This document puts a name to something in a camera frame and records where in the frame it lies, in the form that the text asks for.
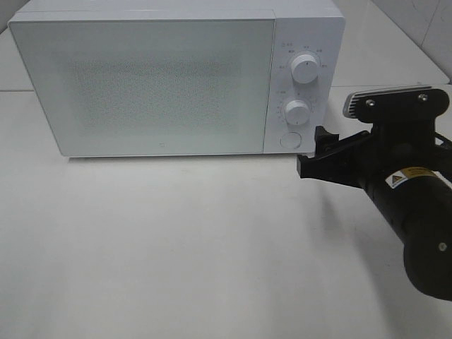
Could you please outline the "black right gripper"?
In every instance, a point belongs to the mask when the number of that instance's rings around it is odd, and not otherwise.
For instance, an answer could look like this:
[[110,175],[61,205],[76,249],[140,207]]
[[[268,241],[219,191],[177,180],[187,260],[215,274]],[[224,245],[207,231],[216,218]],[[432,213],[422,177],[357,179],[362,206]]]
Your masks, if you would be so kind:
[[301,179],[316,179],[365,191],[377,182],[391,189],[420,177],[433,177],[435,123],[375,123],[339,141],[323,126],[315,128],[315,155],[297,156]]

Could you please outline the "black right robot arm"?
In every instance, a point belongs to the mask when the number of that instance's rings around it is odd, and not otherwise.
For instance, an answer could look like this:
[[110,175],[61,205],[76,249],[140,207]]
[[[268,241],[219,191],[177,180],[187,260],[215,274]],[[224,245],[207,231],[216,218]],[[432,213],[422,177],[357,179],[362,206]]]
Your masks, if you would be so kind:
[[403,243],[403,264],[420,292],[451,300],[451,142],[434,123],[375,124],[340,139],[316,127],[313,157],[297,171],[362,189]]

